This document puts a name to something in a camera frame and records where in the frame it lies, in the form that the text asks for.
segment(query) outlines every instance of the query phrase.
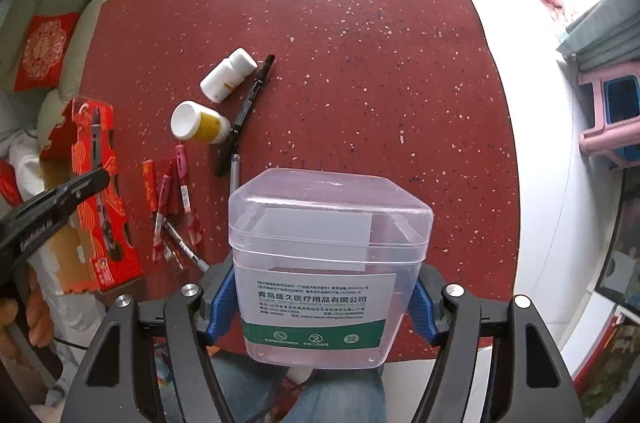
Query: pink plastic stool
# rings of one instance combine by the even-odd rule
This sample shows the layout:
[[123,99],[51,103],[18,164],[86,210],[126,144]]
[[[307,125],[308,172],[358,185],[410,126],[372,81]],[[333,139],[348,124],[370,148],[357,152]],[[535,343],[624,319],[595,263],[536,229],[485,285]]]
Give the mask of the pink plastic stool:
[[640,89],[640,63],[628,62],[591,73],[578,74],[579,85],[593,86],[595,112],[595,126],[580,133],[580,150],[588,156],[606,156],[618,168],[640,165],[640,159],[627,159],[622,150],[616,150],[640,144],[640,115],[618,122],[610,122],[607,119],[607,82],[624,77],[635,77],[636,90]]

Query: jeans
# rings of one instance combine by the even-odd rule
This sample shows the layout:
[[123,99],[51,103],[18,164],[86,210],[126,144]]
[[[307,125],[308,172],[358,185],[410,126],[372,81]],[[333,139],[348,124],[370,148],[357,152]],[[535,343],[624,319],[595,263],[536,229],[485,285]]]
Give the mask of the jeans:
[[[247,356],[219,351],[211,357],[213,370],[236,419],[244,423],[268,405],[286,367],[258,363]],[[166,368],[156,358],[159,373]],[[386,423],[385,392],[378,369],[316,371],[284,423]],[[160,380],[167,423],[182,423],[174,386]]]

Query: plastic box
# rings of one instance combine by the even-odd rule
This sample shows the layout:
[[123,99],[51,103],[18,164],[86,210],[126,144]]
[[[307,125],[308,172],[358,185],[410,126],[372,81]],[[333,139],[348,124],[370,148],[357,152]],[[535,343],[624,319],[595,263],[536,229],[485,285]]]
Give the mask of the plastic box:
[[229,199],[244,342],[258,361],[316,369],[381,365],[433,225],[385,178],[269,169]]

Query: hand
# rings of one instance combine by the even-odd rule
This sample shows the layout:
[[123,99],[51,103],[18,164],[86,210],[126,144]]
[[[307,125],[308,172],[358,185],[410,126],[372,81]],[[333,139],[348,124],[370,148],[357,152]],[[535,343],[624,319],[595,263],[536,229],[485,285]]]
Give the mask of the hand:
[[[27,269],[30,295],[26,304],[27,325],[29,326],[29,342],[34,347],[45,347],[51,343],[54,325],[51,320],[49,306],[44,302],[42,291],[38,285],[38,277],[31,266]],[[17,344],[4,329],[15,321],[18,305],[14,299],[0,299],[0,354],[18,363],[28,365]]]

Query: white bottle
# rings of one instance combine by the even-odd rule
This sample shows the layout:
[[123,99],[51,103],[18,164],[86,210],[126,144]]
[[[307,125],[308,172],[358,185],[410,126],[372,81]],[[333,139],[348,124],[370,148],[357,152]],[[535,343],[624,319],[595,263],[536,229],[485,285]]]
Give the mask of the white bottle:
[[258,67],[244,49],[238,48],[204,77],[200,89],[212,102],[219,104]]

